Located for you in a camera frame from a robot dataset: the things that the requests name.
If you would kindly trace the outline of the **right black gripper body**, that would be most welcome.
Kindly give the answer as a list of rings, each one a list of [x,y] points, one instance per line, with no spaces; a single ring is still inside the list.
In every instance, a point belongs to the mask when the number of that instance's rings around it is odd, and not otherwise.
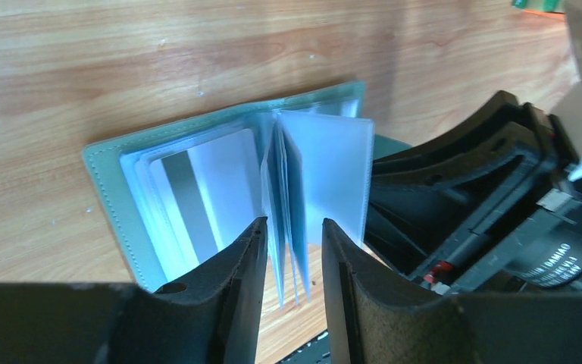
[[[406,274],[426,287],[445,284],[452,292],[478,290],[499,273],[511,275],[542,289],[582,291],[582,179],[567,178],[577,163],[574,149],[555,115],[548,115],[530,103],[534,125],[538,126],[540,148],[535,135],[508,125],[501,134],[479,147],[486,152],[498,145],[505,150],[554,152],[558,165],[533,197],[533,211],[469,268],[459,271],[447,262],[438,262],[426,274]]]

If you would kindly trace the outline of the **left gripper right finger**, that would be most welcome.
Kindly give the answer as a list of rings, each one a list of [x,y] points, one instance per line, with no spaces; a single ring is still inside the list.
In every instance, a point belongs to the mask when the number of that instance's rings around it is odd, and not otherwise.
[[[333,363],[470,363],[472,334],[458,305],[411,284],[322,224],[322,275]]]

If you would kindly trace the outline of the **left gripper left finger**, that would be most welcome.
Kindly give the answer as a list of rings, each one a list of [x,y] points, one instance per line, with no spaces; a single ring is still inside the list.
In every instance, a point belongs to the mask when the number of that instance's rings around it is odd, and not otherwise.
[[[256,218],[227,248],[154,293],[127,290],[107,363],[253,363],[268,227]]]

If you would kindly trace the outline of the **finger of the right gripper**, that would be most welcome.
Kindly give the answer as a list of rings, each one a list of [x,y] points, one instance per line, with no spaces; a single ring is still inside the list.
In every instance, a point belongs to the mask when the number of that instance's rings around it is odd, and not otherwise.
[[[498,145],[496,151],[489,146],[486,152],[481,152],[479,147],[500,135],[506,126],[514,124],[533,133],[538,146],[543,146],[529,107],[520,105],[513,94],[498,91],[450,131],[419,146],[375,160],[372,174],[391,175],[448,165],[454,176],[492,174],[511,161],[502,150],[504,145]]]
[[[539,150],[377,159],[365,243],[400,274],[426,274],[438,262],[464,271],[533,211],[557,165],[556,153]]]

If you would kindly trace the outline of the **green card holder wallet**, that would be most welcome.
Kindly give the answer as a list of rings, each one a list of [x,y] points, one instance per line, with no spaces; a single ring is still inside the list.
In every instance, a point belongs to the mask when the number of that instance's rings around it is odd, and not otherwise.
[[[86,146],[83,161],[138,284],[156,291],[268,220],[277,294],[309,292],[322,222],[361,243],[371,166],[407,149],[362,115],[361,81],[248,102]]]

